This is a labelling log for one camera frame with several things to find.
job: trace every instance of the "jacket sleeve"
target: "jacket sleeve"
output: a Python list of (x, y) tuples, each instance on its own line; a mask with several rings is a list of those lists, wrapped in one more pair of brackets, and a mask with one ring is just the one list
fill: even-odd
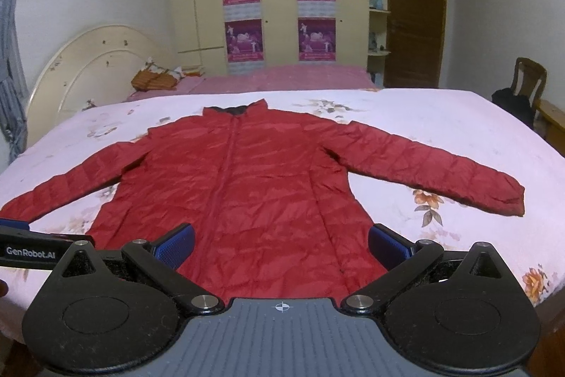
[(506, 173), (365, 124), (314, 118), (304, 129), (352, 172), (427, 190), (484, 211), (524, 215), (524, 188)]
[(33, 222), (47, 213), (117, 181), (150, 150), (149, 137), (118, 142), (88, 157), (69, 172), (54, 176), (35, 189), (10, 200), (0, 217)]

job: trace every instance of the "bed headboard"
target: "bed headboard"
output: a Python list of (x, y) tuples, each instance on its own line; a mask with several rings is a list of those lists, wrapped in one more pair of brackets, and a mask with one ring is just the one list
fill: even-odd
[(89, 104), (124, 101), (149, 57), (159, 66), (174, 66), (171, 52), (128, 26), (101, 26), (67, 43), (44, 68), (29, 99), (27, 146)]

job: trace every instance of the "wooden chair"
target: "wooden chair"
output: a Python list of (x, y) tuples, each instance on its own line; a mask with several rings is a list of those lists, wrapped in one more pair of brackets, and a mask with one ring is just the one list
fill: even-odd
[(518, 95), (524, 95), (528, 99), (532, 96), (534, 88), (539, 81), (540, 86), (537, 88), (536, 94), (533, 97), (532, 101), (532, 108), (537, 108), (540, 103), (541, 94), (543, 93), (543, 89), (545, 88), (545, 82), (547, 81), (547, 71), (545, 68), (535, 61), (530, 60), (529, 58), (518, 58), (516, 60), (516, 66), (514, 66), (514, 80), (512, 81), (512, 85), (510, 89), (512, 93), (516, 93), (516, 87), (518, 86), (518, 73), (522, 70), (523, 78), (522, 78), (522, 87), (518, 92)]

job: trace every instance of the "curtain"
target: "curtain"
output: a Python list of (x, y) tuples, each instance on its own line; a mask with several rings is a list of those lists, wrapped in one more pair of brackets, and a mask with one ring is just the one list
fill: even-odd
[(16, 0), (0, 0), (0, 130), (10, 146), (10, 162), (25, 150), (27, 89), (15, 31)]

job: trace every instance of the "black inner collar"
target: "black inner collar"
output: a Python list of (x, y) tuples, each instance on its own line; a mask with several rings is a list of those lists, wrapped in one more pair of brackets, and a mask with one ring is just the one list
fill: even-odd
[(214, 111), (218, 111), (218, 112), (227, 112), (228, 114), (231, 114), (233, 116), (240, 116), (242, 114), (245, 114), (245, 111), (247, 111), (248, 107), (249, 105), (230, 107), (230, 108), (219, 108), (218, 106), (212, 106), (209, 109), (213, 109)]

